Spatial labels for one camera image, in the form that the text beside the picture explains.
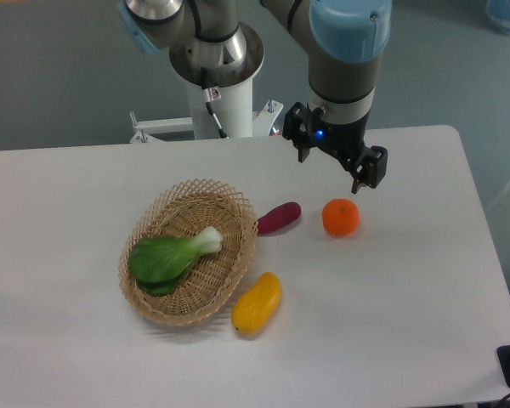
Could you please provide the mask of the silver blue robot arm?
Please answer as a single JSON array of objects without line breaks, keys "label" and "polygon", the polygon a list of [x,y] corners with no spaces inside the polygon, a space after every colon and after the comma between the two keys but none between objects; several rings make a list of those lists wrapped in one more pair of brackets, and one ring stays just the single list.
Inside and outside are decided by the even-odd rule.
[{"label": "silver blue robot arm", "polygon": [[[334,157],[353,190],[375,188],[388,152],[367,146],[366,123],[391,26],[389,1],[266,1],[309,60],[308,98],[285,114],[282,135],[304,160]],[[147,54],[167,50],[184,81],[197,139],[256,135],[252,81],[264,62],[260,36],[237,1],[121,1],[118,12]]]}]

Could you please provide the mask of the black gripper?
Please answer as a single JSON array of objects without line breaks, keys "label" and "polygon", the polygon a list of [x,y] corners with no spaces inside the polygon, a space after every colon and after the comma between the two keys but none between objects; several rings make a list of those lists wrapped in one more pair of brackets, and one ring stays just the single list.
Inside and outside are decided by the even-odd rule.
[{"label": "black gripper", "polygon": [[284,116],[282,137],[291,141],[297,159],[303,163],[312,148],[335,158],[353,177],[351,192],[362,187],[375,189],[387,172],[388,150],[367,147],[364,141],[370,111],[354,122],[332,123],[324,119],[321,107],[311,110],[296,102]]}]

